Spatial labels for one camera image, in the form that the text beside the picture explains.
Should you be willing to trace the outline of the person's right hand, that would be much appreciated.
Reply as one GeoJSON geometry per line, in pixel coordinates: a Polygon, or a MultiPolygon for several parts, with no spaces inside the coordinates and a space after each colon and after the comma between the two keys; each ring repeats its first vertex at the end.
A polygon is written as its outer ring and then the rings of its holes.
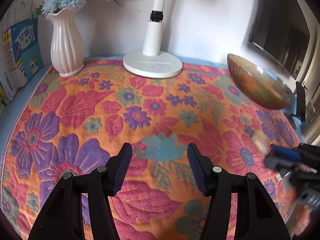
{"type": "Polygon", "coordinates": [[[293,217],[293,234],[299,236],[310,223],[311,211],[307,205],[297,205],[293,217]]]}

